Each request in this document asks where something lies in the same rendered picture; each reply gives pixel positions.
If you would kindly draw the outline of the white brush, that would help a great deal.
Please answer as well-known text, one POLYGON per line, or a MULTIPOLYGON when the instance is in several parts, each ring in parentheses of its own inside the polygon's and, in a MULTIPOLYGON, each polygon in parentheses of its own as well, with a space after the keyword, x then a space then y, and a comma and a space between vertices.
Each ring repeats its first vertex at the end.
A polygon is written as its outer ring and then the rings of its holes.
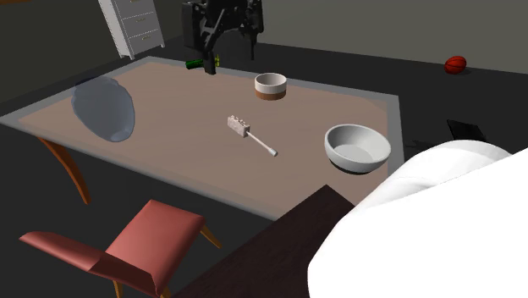
POLYGON ((256 141, 260 146, 265 148, 273 157, 276 157, 278 155, 278 152, 275 149, 268 146, 265 142, 261 141, 259 138, 257 138, 250 132, 250 125, 247 124, 243 119, 231 115, 227 119, 227 125, 231 130, 233 130, 243 138, 250 137, 253 141, 256 141))

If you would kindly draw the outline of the flat black thing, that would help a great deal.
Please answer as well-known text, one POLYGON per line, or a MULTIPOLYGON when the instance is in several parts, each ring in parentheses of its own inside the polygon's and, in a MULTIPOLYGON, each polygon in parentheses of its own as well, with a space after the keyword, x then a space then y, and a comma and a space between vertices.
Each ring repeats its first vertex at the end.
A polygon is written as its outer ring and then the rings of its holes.
POLYGON ((452 119, 446 120, 450 133, 455 140, 472 140, 487 142, 487 138, 476 124, 467 124, 452 119))

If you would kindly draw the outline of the white chest of drawers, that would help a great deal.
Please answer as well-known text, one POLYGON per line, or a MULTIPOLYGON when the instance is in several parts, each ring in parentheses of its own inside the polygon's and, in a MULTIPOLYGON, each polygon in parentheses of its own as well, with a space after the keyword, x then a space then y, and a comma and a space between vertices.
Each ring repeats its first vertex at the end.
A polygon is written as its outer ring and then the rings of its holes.
POLYGON ((118 55, 131 60, 165 47, 153 0, 98 0, 118 55))

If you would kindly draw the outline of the red chair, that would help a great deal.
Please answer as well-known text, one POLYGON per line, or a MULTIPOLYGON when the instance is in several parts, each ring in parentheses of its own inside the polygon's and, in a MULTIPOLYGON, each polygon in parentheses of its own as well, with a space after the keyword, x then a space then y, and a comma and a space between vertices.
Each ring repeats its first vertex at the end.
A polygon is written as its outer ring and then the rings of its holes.
POLYGON ((104 251, 45 231, 28 232, 19 239, 111 280, 117 298, 123 298, 125 284, 153 298, 170 298, 168 283, 197 235, 222 246, 201 215, 150 200, 104 251))

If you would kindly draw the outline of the white bowl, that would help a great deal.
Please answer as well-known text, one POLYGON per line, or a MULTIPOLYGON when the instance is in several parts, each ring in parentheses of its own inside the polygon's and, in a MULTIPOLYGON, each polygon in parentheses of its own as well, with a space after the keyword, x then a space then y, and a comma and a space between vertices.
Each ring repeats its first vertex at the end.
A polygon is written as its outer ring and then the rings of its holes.
POLYGON ((324 136, 328 159, 347 172, 368 174, 380 168, 391 153, 388 139, 376 130, 359 124, 338 124, 324 136))

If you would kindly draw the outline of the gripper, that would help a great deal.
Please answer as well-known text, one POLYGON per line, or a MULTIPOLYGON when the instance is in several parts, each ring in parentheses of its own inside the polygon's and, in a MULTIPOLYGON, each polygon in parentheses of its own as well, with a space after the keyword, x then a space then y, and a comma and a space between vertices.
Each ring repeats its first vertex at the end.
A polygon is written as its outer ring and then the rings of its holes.
POLYGON ((184 45, 201 51, 209 75, 216 74, 214 47, 224 32, 238 30, 248 37, 254 60, 257 36, 264 31, 261 0, 191 0, 181 4, 181 20, 184 45))

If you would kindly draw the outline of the green bottle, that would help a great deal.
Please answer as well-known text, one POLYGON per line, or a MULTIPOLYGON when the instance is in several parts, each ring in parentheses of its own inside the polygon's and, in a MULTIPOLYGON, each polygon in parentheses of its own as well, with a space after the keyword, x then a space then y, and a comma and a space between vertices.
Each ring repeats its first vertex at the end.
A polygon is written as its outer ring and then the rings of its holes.
POLYGON ((185 63, 187 69, 203 68, 204 71, 210 75, 216 74, 216 67, 219 66, 219 56, 214 55, 213 52, 209 52, 202 59, 190 60, 185 63))

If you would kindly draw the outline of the orange-red ball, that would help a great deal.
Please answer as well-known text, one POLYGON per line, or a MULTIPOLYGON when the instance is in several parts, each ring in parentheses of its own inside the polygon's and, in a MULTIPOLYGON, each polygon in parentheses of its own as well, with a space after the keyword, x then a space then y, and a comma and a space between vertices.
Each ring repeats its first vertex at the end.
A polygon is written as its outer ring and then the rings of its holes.
POLYGON ((452 56, 444 63, 444 71, 447 74, 457 75, 466 68, 466 59, 462 56, 452 56))

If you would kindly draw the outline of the table with wooden legs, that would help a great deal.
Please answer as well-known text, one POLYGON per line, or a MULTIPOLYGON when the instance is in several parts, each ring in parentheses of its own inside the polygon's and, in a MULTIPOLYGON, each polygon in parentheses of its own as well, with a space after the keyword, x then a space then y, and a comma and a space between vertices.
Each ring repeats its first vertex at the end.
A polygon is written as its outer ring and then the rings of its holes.
POLYGON ((329 185, 356 203, 404 163, 395 95, 289 80, 283 99, 265 101, 250 72, 208 75, 180 61, 147 57, 111 76, 132 96, 134 131, 105 141, 75 116, 65 90, 0 117, 0 123, 269 219, 329 185), (234 115, 278 152, 273 157, 227 125, 234 115), (327 158, 324 136, 337 124, 385 135, 392 151, 377 170, 346 174, 327 158))

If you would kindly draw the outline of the white and brown cup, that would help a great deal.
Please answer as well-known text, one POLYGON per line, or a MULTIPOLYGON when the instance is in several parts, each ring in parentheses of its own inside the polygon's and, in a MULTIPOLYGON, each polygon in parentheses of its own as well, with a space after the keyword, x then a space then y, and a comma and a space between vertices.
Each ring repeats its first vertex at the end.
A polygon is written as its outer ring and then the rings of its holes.
POLYGON ((287 78, 282 74, 259 74, 254 80, 255 94, 262 100, 275 101, 286 96, 287 78))

